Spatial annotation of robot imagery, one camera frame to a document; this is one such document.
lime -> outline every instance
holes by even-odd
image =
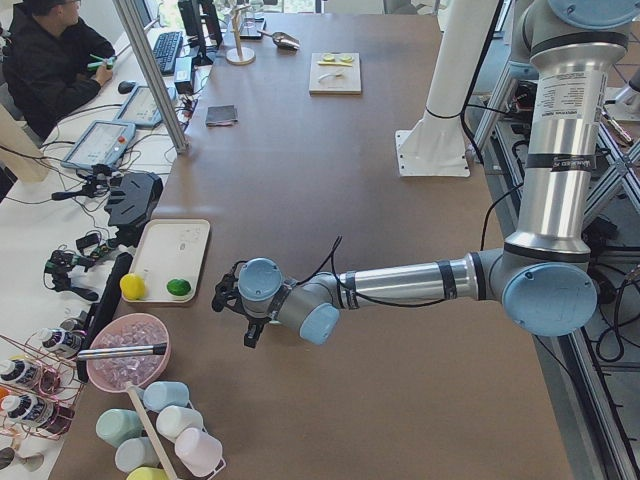
[[[184,297],[191,291],[191,284],[184,278],[172,278],[167,282],[167,291],[176,297]]]
[[[120,279],[120,290],[127,300],[139,300],[147,293],[144,279],[135,273],[127,273]]]

computer mouse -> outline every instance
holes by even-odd
[[[124,82],[120,82],[118,84],[118,93],[122,93],[127,94],[129,93],[131,90],[133,90],[133,87],[136,86],[136,82],[130,82],[125,80]]]

black jacket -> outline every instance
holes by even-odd
[[[9,30],[11,45],[3,63],[9,93],[33,131],[46,138],[58,120],[100,91],[100,84],[89,79],[87,64],[95,62],[89,54],[107,58],[115,51],[82,19],[56,39],[22,3],[13,6]]]

blue joint cap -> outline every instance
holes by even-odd
[[[262,302],[273,297],[283,281],[282,272],[272,260],[254,258],[240,269],[238,290],[242,298]]]
[[[587,30],[608,30],[631,22],[640,14],[637,0],[548,0],[563,22]]]
[[[514,276],[502,304],[520,327],[545,337],[567,335],[593,316],[598,294],[589,276],[568,263],[541,263]]]
[[[537,80],[538,71],[530,63],[509,60],[509,75],[517,80]]]
[[[324,344],[333,332],[339,318],[340,312],[333,305],[329,303],[318,305],[302,322],[300,338],[316,345]]]

brown table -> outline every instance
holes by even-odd
[[[135,308],[170,330],[162,378],[189,385],[222,441],[219,478],[569,478],[532,339],[498,304],[343,312],[323,347],[267,326],[255,350],[242,346],[243,318],[211,310],[236,260],[267,256],[302,278],[337,235],[340,271],[460,258],[478,248],[491,203],[477,166],[468,179],[398,175],[394,132],[422,116],[435,19],[275,15],[268,29],[302,49],[264,39],[249,66],[217,62],[156,210],[211,222],[198,295],[189,307]],[[311,53],[326,51],[360,53],[362,95],[309,95]],[[225,104],[238,124],[207,129],[206,107]],[[501,244],[496,222],[487,244]],[[128,405],[89,386],[51,478],[124,478],[94,426]]]

